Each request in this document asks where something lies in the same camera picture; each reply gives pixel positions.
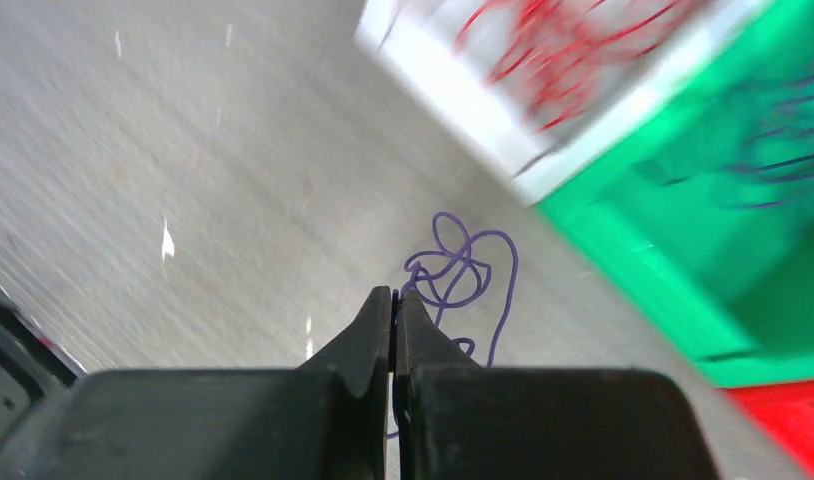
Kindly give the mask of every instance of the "black plastic part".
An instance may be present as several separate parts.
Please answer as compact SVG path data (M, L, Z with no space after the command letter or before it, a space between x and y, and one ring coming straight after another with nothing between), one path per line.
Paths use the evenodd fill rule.
M719 478L662 375L429 366L411 384L410 479Z
M65 392L76 376L0 303L0 452L4 442L47 397Z
M327 371L92 375L27 473L46 480L323 478L338 391Z
M68 391L3 322L0 396L30 403L0 480L382 479L388 372L406 480L718 478L669 379L482 368L415 292L375 288L295 370L108 372Z
M383 479L391 293L296 370L83 380L28 478Z

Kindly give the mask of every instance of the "green container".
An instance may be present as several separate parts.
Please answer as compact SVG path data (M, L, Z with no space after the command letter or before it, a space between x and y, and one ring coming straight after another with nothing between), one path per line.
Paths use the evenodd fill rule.
M770 114L794 91L812 95L792 84L811 73L814 0L779 0L538 206L722 387L814 378L814 179L761 184L728 170L749 155L771 165L814 152L796 132L814 128L814 101ZM747 141L775 122L796 133ZM774 202L785 204L747 208Z

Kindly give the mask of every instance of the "white plastic box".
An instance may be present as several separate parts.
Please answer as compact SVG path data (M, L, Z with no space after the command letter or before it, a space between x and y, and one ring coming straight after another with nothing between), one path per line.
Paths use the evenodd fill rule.
M655 115L773 1L709 0L659 49L605 71L587 113L541 133L544 121L527 118L515 88L487 82L512 13L482 16L455 54L457 33L484 0L367 0L356 39L532 205Z

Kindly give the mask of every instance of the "gray floor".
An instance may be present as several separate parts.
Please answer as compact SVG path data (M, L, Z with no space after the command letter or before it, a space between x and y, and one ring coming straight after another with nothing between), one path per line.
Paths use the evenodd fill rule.
M520 251L498 364L655 368L725 478L802 478L354 48L361 6L0 0L0 283L89 370L290 366L308 318L321 346L447 210ZM504 272L502 247L476 254ZM443 325L478 358L497 275Z

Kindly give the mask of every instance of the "tangled wire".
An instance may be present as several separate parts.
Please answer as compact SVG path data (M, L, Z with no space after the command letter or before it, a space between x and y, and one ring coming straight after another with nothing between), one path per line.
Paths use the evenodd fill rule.
M461 51L478 19L495 9L514 12L509 47L489 81L521 75L527 114L547 114L540 131L583 114L598 92L604 67L627 63L662 45L700 0L487 0L455 39Z
M440 235L440 221L446 219L453 223L463 237L463 244L456 249L448 248L442 241ZM501 312L501 317L495 326L495 331L489 343L489 354L487 355L486 366L491 367L495 362L495 350L498 347L498 341L501 339L501 334L504 331L504 325L507 323L507 317L510 315L510 306L513 302L513 289L516 287L516 275L519 272L519 253L516 250L516 245L509 235L500 230L483 230L474 235L470 235L466 230L466 226L459 218L448 212L439 212L433 218L433 235L434 241L438 250L423 250L410 256L404 263L404 271L410 274L410 278L401 287L401 292L406 293L409 290L415 290L422 301L429 307L436 308L436 316L434 318L434 325L440 327L442 324L443 314L451 309L465 307L478 298L480 298L490 286L492 281L492 266L489 263L476 260L472 257L472 248L474 244L486 238L499 238L510 249L510 257L512 265L510 267L510 280L507 283L507 294L504 301L504 308ZM444 267L438 271L432 272L427 266L422 264L423 260L432 258L444 258L447 262ZM452 272L454 276L451 281L443 289L437 282L450 275ZM454 288L460 283L467 274L471 274L475 281L474 290L460 299L453 299ZM475 352L475 340L467 337L455 338L452 340L461 349L465 346L466 354L470 357ZM387 438L395 438L398 432L393 432L387 435Z
M656 183L674 185L713 161L717 176L712 202L722 208L763 209L814 199L814 62L792 80L741 81L715 101L712 111L722 113L721 126L735 125L737 135L698 140L695 155L673 152L676 155L643 162L644 175ZM716 124L713 119L705 122ZM728 137L727 133L717 128L712 135ZM689 143L685 138L678 141ZM674 165L676 159L685 159L683 174L676 175L682 167Z

